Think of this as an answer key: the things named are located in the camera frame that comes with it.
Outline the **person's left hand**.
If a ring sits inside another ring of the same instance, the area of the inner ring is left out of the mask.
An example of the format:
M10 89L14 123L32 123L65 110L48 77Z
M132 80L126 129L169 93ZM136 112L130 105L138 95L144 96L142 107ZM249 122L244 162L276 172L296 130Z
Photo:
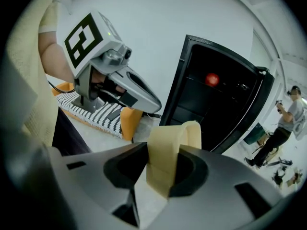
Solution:
M101 91L107 91L111 94L121 96L126 90L116 85L108 76L94 70L92 73L92 84Z

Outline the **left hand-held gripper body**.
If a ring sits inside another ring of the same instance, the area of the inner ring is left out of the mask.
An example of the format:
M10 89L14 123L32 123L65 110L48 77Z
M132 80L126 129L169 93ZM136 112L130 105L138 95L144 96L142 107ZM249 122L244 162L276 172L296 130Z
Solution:
M112 74L127 65L132 50L99 11L90 11L81 19L66 36L63 49L79 94L73 104L95 112L102 102L98 100L98 89L92 86L93 70L105 76Z

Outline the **orange striped cushion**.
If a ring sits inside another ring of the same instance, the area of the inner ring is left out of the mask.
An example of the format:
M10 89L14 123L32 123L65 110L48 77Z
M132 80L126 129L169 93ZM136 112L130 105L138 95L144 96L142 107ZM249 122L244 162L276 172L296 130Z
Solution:
M52 88L51 91L54 96L61 93L75 92L73 90L73 85L68 82L64 82L56 86L56 88ZM122 107L122 108L123 109L120 112L120 127L122 130L122 139L131 141L133 140L133 136L142 117L142 111L131 109L129 107Z

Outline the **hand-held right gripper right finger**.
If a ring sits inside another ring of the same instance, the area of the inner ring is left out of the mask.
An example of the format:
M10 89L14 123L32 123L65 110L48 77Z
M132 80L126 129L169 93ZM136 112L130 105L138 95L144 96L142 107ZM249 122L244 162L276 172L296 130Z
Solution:
M193 175L205 180L191 195L171 196L147 230L264 230L283 200L267 180L239 161L182 145L180 154L200 159Z

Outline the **black cabinet with door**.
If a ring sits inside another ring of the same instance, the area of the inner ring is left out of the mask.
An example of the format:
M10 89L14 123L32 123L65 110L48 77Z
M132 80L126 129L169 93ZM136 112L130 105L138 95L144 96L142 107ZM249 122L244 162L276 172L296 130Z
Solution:
M219 84L205 84L208 73ZM160 124L181 125L195 120L201 127L202 149L223 153L256 122L274 76L234 51L187 35Z

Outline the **black and white striped cushion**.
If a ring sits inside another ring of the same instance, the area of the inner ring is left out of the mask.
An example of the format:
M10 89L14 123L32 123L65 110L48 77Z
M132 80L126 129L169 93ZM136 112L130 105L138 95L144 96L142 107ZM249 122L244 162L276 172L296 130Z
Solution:
M59 107L72 118L103 132L122 138L120 112L123 108L119 104L107 103L95 112L90 113L72 104L78 96L76 92L61 93L56 95L56 99Z

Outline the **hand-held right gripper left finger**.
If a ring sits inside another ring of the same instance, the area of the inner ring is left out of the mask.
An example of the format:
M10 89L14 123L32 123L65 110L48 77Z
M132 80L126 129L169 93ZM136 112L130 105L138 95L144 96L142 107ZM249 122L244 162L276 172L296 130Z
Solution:
M138 227L135 184L147 161L146 142L97 153L61 156L50 163L75 227Z

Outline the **black equipment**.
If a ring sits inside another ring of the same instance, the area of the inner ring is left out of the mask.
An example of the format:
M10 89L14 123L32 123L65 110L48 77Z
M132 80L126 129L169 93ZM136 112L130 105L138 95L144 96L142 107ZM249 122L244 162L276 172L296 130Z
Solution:
M277 171L275 172L274 176L273 176L273 180L274 182L280 187L283 183L283 177L286 174L286 170L287 170L287 166L282 166L280 168L277 169Z
M272 166L275 166L275 165L278 165L278 164L282 164L282 165L285 165L285 166L291 166L293 164L293 162L292 162L292 160L284 160L284 159L281 159L279 157L278 161L275 161L275 162L272 162L272 163L268 163L266 166L267 167L272 167Z

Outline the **beige plastic tray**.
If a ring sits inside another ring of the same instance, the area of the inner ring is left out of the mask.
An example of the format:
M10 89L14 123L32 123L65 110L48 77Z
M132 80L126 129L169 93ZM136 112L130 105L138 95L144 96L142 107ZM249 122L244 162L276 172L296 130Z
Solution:
M157 126L147 140L149 159L146 182L165 199L175 184L177 155L181 145L201 149L201 127L196 121L175 126Z

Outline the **person's dark trousers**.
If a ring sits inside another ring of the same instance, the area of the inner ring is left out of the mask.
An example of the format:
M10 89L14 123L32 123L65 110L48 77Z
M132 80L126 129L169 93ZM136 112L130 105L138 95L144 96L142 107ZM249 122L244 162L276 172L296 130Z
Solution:
M77 129L60 108L58 109L52 146L57 148L62 156L92 152Z

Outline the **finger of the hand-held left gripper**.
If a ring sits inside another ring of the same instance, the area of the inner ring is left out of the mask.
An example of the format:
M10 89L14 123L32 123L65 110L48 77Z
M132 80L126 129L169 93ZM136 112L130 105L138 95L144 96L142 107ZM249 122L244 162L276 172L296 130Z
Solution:
M117 86L125 89L118 97L122 105L146 113L156 113L161 109L161 102L147 82L129 66L125 66L109 75Z

